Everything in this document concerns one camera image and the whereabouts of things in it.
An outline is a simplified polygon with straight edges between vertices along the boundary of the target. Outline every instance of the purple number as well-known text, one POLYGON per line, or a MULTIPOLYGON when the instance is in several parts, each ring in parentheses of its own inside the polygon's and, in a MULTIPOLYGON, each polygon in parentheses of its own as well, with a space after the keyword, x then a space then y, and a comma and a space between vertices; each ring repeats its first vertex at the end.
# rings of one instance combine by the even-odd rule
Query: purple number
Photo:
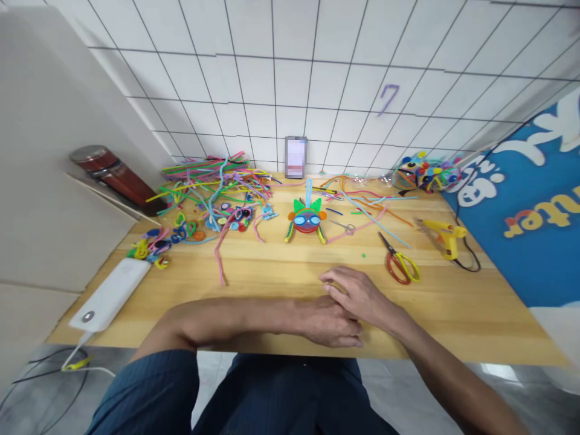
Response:
POLYGON ((397 94, 397 92, 399 92, 399 85, 385 85, 385 87, 382 90, 381 98, 383 98, 385 96, 385 93, 387 92, 387 89, 388 88, 394 89, 395 91, 393 92, 393 95, 391 95, 391 97, 389 98, 389 100, 387 101, 387 104, 385 104, 385 106, 381 110, 381 113, 379 113, 376 116, 377 118, 379 116, 381 116, 387 110, 387 107, 389 106, 389 104, 391 103, 391 101, 393 101, 393 98, 395 97, 395 95, 397 94))

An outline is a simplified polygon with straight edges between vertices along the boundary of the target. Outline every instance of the forearm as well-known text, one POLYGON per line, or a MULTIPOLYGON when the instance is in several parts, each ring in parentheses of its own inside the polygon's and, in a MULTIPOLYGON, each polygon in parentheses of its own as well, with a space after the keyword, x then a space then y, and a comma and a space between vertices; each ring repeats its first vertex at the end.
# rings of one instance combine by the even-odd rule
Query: forearm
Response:
POLYGON ((466 434, 527 434, 502 398, 406 312, 391 334, 407 350, 439 404, 466 434))
POLYGON ((171 308, 148 334, 132 361, 170 349, 195 350, 246 332, 299 334, 299 301, 214 298, 171 308))
POLYGON ((174 307, 169 315, 180 334, 196 347, 246 332, 297 334, 293 299, 214 298, 174 307))

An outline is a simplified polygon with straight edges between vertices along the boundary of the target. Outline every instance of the red thermos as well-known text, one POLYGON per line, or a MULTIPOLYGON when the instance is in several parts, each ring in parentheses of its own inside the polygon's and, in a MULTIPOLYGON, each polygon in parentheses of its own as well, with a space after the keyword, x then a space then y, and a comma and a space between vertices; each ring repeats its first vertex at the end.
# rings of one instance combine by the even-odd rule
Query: red thermos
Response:
POLYGON ((162 199, 145 202, 155 196, 155 192, 106 146, 88 145, 71 153, 69 158, 97 182, 105 183, 135 204, 145 215, 157 216, 158 211, 167 208, 162 199))

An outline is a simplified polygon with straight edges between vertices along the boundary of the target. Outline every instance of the white tile wall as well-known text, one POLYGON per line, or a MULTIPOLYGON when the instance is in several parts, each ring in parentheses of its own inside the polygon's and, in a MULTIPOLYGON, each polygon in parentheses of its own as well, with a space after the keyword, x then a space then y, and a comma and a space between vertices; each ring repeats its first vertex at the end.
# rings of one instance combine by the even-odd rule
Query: white tile wall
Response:
MULTIPOLYGON (((30 0, 6 0, 9 6, 30 0)), ((580 85, 580 7, 484 0, 47 0, 176 161, 244 150, 378 175, 496 140, 580 85), (394 89, 399 90, 385 112, 394 89)))

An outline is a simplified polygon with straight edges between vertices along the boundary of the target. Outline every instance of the thermos lid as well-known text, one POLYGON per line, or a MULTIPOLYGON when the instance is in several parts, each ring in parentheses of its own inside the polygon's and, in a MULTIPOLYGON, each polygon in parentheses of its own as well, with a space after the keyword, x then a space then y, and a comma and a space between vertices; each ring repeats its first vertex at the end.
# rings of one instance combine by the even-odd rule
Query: thermos lid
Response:
POLYGON ((98 171, 113 165, 118 159, 104 145, 87 145, 69 154, 68 158, 87 171, 98 171))

